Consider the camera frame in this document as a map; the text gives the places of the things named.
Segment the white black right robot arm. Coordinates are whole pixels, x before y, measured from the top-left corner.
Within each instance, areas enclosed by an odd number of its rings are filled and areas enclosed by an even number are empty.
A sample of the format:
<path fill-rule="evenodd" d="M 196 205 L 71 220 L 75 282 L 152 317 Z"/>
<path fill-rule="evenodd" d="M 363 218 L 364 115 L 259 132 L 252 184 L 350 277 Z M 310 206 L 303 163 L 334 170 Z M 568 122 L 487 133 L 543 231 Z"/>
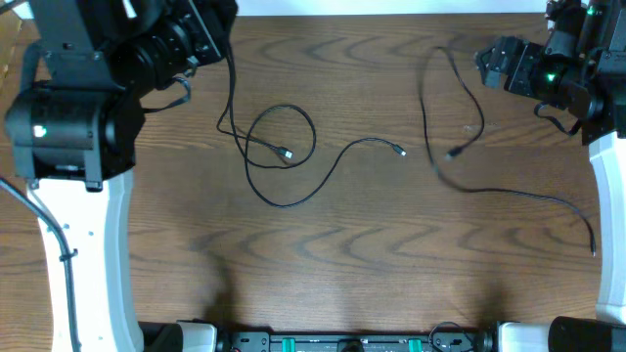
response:
<path fill-rule="evenodd" d="M 484 85 L 567 110 L 589 150 L 601 211 L 602 272 L 596 316 L 547 324 L 497 322 L 476 351 L 622 351 L 625 348 L 625 4 L 550 1 L 539 45 L 499 38 L 476 54 Z"/>

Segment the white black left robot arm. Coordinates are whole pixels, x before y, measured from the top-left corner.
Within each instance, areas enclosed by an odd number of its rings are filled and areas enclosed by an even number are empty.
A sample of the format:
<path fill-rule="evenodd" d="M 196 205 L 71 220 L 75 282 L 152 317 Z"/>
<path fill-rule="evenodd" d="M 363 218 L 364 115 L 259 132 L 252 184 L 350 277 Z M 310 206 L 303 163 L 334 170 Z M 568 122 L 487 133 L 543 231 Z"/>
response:
<path fill-rule="evenodd" d="M 44 243 L 56 351 L 220 351 L 201 320 L 140 322 L 128 217 L 142 99 L 223 60 L 234 0 L 33 1 L 39 39 L 26 49 L 5 130 L 18 199 Z"/>

